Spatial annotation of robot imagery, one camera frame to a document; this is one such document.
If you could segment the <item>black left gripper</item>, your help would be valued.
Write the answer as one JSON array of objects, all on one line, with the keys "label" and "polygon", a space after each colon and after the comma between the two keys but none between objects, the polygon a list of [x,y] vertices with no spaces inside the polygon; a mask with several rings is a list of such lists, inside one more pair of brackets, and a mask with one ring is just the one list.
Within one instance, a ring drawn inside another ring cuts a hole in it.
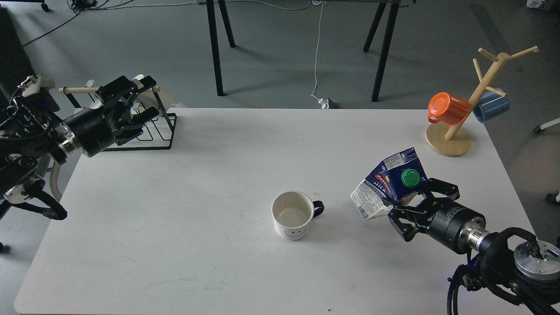
[{"label": "black left gripper", "polygon": [[[146,122],[159,114],[150,107],[140,114],[132,115],[130,108],[137,96],[155,87],[156,80],[146,76],[138,82],[120,76],[112,82],[100,86],[97,96],[102,106],[96,109],[82,108],[60,122],[57,127],[57,148],[65,156],[74,151],[92,157],[111,145],[122,146],[142,134]],[[128,121],[114,118],[124,116]]]}]

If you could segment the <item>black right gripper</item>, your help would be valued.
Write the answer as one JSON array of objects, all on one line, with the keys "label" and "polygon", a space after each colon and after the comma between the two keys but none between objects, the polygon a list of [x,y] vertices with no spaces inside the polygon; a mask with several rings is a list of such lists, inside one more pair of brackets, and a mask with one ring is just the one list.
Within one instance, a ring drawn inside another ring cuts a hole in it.
[{"label": "black right gripper", "polygon": [[422,233],[458,255],[480,250],[487,236],[486,218],[455,202],[460,197],[457,185],[430,178],[417,195],[423,196],[418,205],[388,206],[388,218],[405,242]]}]

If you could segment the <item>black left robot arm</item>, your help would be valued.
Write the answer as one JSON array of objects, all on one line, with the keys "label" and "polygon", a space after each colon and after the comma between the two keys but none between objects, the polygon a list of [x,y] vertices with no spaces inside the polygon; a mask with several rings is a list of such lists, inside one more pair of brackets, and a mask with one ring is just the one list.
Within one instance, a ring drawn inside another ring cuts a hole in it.
[{"label": "black left robot arm", "polygon": [[39,160],[52,158],[64,164],[75,151],[92,157],[111,145],[124,145],[161,113],[153,106],[138,114],[131,111],[142,92],[156,87],[150,76],[138,80],[121,76],[93,88],[100,105],[81,108],[66,119],[60,119],[45,98],[53,86],[51,79],[28,76],[1,109],[1,215],[14,206],[64,220],[64,207],[44,191]]}]

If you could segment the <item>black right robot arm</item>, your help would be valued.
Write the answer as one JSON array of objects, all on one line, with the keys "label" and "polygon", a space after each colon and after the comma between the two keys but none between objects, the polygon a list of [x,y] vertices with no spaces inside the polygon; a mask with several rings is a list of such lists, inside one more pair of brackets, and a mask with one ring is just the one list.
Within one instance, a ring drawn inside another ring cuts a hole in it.
[{"label": "black right robot arm", "polygon": [[456,185],[430,178],[419,191],[417,206],[403,206],[384,197],[388,217],[404,241],[425,233],[458,255],[467,255],[448,279],[447,313],[458,314],[460,286],[467,291],[488,289],[497,297],[524,304],[535,315],[557,315],[559,247],[518,227],[486,230],[485,217],[460,205]]}]

